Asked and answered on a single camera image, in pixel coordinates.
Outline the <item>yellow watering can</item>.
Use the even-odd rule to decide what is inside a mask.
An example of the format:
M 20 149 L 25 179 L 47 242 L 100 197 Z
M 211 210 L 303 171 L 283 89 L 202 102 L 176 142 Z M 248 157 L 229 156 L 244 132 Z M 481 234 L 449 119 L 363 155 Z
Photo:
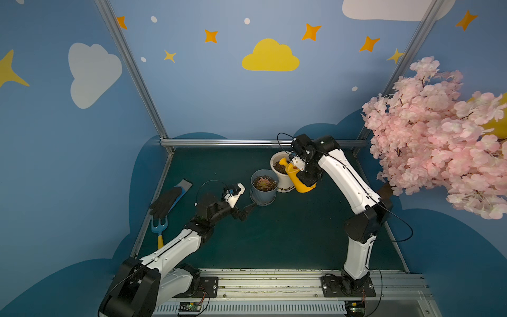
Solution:
M 298 193 L 304 194 L 312 191 L 316 187 L 316 184 L 312 186 L 307 186 L 303 184 L 301 180 L 297 177 L 297 174 L 300 172 L 300 170 L 296 166 L 294 166 L 293 163 L 286 160 L 286 158 L 282 158 L 279 161 L 279 164 L 285 167 L 285 172 L 293 182 L 294 187 Z

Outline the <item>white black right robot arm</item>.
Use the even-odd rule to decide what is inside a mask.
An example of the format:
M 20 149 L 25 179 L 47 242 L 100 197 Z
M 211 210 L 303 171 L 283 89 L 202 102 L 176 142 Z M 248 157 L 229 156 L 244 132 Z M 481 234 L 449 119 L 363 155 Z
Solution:
M 331 136 L 310 139 L 296 136 L 291 142 L 291 162 L 299 169 L 299 181 L 311 187 L 326 173 L 347 199 L 354 216 L 345 225 L 347 258 L 342 269 L 342 288 L 352 293 L 370 275 L 369 261 L 377 233 L 385 223 L 388 208 L 382 198 L 360 177 L 338 142 Z

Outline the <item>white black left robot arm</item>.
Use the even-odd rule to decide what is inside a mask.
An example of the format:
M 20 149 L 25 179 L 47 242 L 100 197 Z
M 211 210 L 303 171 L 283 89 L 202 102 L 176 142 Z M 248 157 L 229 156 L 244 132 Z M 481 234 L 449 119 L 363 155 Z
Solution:
M 212 194 L 204 195 L 195 204 L 195 216 L 174 239 L 148 256 L 125 260 L 99 305 L 97 315 L 152 316 L 164 302 L 197 288 L 199 270 L 180 263 L 211 238 L 220 220 L 229 215 L 246 220 L 257 203 L 240 209 L 236 203 L 241 195 L 226 194 L 220 200 Z

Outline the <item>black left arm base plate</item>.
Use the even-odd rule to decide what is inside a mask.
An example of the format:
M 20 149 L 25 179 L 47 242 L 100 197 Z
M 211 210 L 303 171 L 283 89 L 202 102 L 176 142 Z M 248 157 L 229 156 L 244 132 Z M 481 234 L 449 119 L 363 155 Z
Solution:
M 194 277 L 187 291 L 177 294 L 175 298 L 198 298 L 207 293 L 207 297 L 216 298 L 219 286 L 219 278 Z

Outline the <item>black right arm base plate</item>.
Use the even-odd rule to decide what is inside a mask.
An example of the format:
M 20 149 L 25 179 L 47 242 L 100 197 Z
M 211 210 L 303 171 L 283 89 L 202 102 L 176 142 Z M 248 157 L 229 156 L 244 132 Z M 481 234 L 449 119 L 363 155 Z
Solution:
M 361 279 L 353 279 L 345 274 L 344 276 L 335 276 L 326 273 L 320 278 L 323 295 L 326 298 L 339 297 L 376 297 L 376 290 L 367 273 Z

